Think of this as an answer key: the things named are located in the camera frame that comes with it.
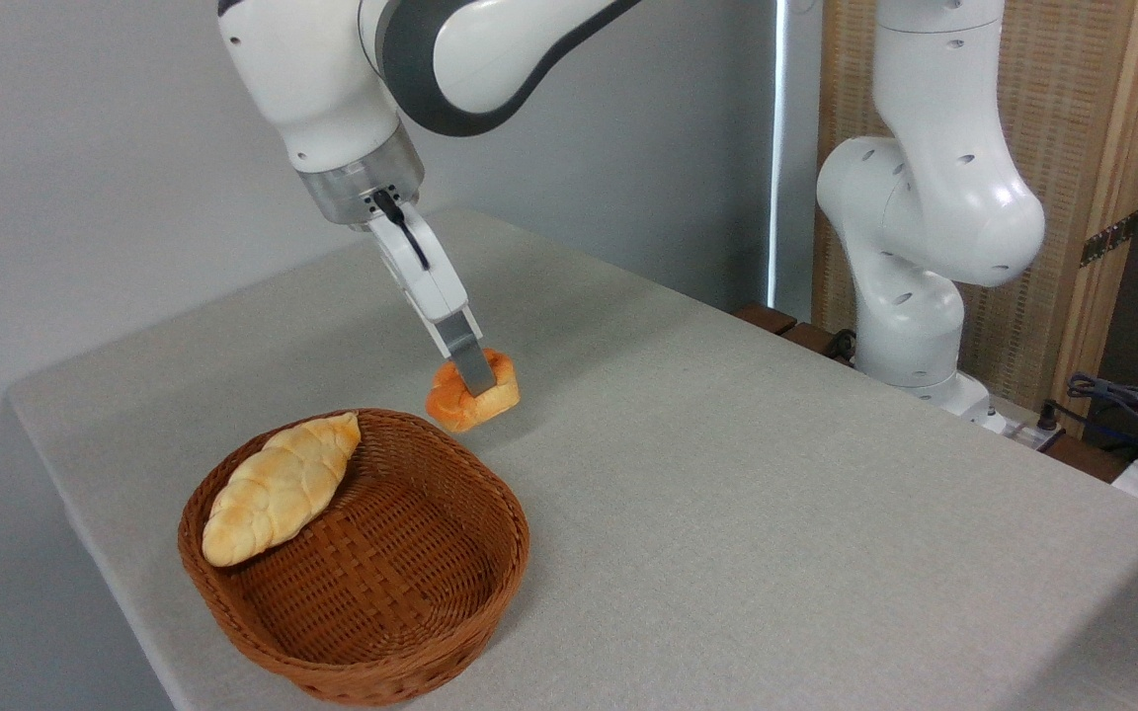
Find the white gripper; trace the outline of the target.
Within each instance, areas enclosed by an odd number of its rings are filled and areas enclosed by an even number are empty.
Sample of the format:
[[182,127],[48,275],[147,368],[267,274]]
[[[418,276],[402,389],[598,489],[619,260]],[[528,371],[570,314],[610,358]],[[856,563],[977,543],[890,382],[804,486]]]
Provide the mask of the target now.
[[455,365],[465,391],[483,396],[496,386],[497,378],[480,346],[480,329],[469,309],[465,288],[438,235],[412,202],[394,206],[391,214],[379,210],[378,202],[371,207],[366,229],[376,237],[384,264],[421,319],[430,323],[429,332]]

